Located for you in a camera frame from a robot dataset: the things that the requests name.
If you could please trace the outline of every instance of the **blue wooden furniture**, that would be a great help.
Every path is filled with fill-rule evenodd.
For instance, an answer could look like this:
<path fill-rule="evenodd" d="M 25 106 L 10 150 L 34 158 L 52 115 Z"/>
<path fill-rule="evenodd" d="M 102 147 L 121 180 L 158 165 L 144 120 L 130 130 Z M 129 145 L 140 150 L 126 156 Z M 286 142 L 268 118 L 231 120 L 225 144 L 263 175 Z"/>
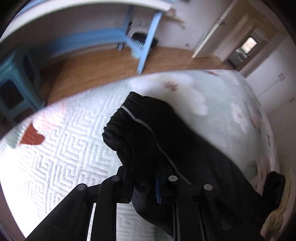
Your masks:
<path fill-rule="evenodd" d="M 172 3 L 176 1 L 177 0 L 59 0 L 57 3 L 55 0 L 32 0 L 23 8 L 23 10 L 19 12 L 16 18 L 7 27 L 0 38 L 0 43 L 7 38 L 7 36 L 25 24 L 28 24 L 29 22 L 44 15 L 60 11 L 65 8 L 99 3 L 127 4 L 129 5 L 129 9 L 123 27 L 98 29 L 69 35 L 56 39 L 43 46 L 33 48 L 31 50 L 31 54 L 34 62 L 38 66 L 44 67 L 50 59 L 72 51 L 99 44 L 114 43 L 118 43 L 118 49 L 121 50 L 126 44 L 131 48 L 131 50 L 136 51 L 137 55 L 140 56 L 137 72 L 141 74 L 159 21 L 162 15 L 171 8 Z M 148 7 L 156 10 L 143 48 L 137 46 L 137 44 L 135 44 L 135 42 L 126 34 L 128 24 L 132 18 L 134 6 Z"/>
<path fill-rule="evenodd" d="M 20 48 L 0 64 L 0 110 L 12 125 L 16 124 L 15 117 L 26 109 L 37 111 L 44 107 L 38 92 L 40 81 L 30 56 Z"/>
<path fill-rule="evenodd" d="M 123 27 L 98 29 L 66 36 L 34 49 L 32 51 L 32 57 L 37 63 L 44 63 L 63 54 L 99 44 L 118 43 L 118 50 L 122 50 L 126 44 L 132 50 L 136 51 L 138 56 L 140 56 L 137 72 L 138 74 L 141 74 L 143 72 L 150 46 L 163 12 L 157 11 L 155 13 L 146 37 L 144 47 L 140 48 L 134 42 L 134 40 L 126 34 L 128 30 L 128 24 L 132 18 L 133 10 L 134 6 L 129 6 Z"/>

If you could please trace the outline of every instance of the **embossed pattern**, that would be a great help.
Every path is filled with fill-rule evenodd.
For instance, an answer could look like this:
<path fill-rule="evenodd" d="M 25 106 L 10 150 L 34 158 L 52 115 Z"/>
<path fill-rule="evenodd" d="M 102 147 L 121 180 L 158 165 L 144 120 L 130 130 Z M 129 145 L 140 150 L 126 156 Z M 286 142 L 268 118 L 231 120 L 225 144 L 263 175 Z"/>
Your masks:
<path fill-rule="evenodd" d="M 214 72 L 215 75 L 206 71 L 167 72 L 99 86 L 46 107 L 11 130 L 0 142 L 0 181 L 24 236 L 28 236 L 76 185 L 96 185 L 116 174 L 121 163 L 103 142 L 103 127 L 128 93 L 136 91 L 132 85 L 135 83 L 146 86 L 150 81 L 173 80 L 178 84 L 176 91 L 159 85 L 167 91 L 165 95 L 158 87 L 152 89 L 157 81 L 149 85 L 152 86 L 149 93 L 145 93 L 147 88 L 140 88 L 138 92 L 167 101 L 176 113 L 182 113 L 180 108 L 185 109 L 188 116 L 183 119 L 194 131 L 230 157 L 246 177 L 250 176 L 254 186 L 263 185 L 264 175 L 258 173 L 277 170 L 277 163 L 272 162 L 276 160 L 276 152 L 267 118 L 238 72 Z M 182 103 L 174 99 L 177 92 L 188 89 L 183 86 L 183 74 L 192 78 L 192 88 L 205 97 L 199 102 L 208 107 L 203 115 L 195 114 L 188 105 L 174 106 L 174 103 Z M 233 119 L 232 102 L 240 106 L 234 117 L 240 120 L 244 117 L 244 131 L 241 121 Z M 20 145 L 31 123 L 45 140 L 40 145 Z M 118 205 L 117 220 L 118 240 L 170 240 L 143 220 L 132 204 Z"/>

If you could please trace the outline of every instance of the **open doorway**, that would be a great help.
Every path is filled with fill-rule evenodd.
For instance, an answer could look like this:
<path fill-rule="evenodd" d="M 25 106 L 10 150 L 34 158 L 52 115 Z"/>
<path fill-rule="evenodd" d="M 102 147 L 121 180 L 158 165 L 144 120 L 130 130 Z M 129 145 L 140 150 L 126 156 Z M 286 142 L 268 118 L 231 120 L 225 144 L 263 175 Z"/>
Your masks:
<path fill-rule="evenodd" d="M 234 0 L 233 3 L 216 27 L 200 41 L 192 57 L 215 56 L 229 69 L 247 77 L 276 48 L 285 33 L 248 1 Z"/>
<path fill-rule="evenodd" d="M 224 63 L 233 70 L 240 71 L 268 43 L 268 38 L 259 28 L 247 35 L 236 49 L 226 58 Z"/>

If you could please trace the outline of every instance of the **blue chair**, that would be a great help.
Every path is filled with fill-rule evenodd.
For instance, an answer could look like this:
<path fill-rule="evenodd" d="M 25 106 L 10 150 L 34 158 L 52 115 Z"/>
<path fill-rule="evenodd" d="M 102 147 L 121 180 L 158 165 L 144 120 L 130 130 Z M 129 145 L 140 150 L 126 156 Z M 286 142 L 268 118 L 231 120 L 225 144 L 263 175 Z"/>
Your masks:
<path fill-rule="evenodd" d="M 45 106 L 39 94 L 40 74 L 29 55 L 18 48 L 0 64 L 0 110 L 14 126 L 15 117 L 28 108 Z"/>

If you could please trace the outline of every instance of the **white wall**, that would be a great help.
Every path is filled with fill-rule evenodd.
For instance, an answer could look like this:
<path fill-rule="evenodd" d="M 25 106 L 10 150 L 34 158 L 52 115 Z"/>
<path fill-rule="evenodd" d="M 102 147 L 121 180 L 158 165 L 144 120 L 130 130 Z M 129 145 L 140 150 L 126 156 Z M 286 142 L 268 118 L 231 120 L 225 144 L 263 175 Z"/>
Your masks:
<path fill-rule="evenodd" d="M 283 26 L 279 18 L 261 0 L 247 0 L 247 1 L 250 6 L 252 6 L 263 17 L 265 17 L 274 27 L 276 27 L 279 30 L 285 30 L 285 27 Z"/>
<path fill-rule="evenodd" d="M 177 16 L 186 21 L 186 29 L 176 22 L 163 17 L 156 32 L 160 46 L 193 50 L 202 35 L 230 4 L 231 0 L 191 0 L 178 1 L 173 7 Z M 53 39 L 82 31 L 111 27 L 114 21 L 125 19 L 127 6 L 119 4 L 94 4 L 64 9 L 43 16 L 10 35 L 0 45 L 0 55 L 19 43 L 37 46 Z M 136 7 L 133 20 L 151 22 L 154 10 Z M 132 28 L 134 31 L 148 31 L 146 28 Z"/>
<path fill-rule="evenodd" d="M 286 102 L 268 115 L 281 171 L 296 171 L 296 101 Z"/>
<path fill-rule="evenodd" d="M 286 79 L 279 80 L 284 73 Z M 296 171 L 296 46 L 287 36 L 247 78 L 268 114 L 281 171 Z"/>
<path fill-rule="evenodd" d="M 279 80 L 284 73 L 286 79 Z M 296 46 L 287 36 L 277 49 L 247 78 L 267 114 L 295 97 Z"/>

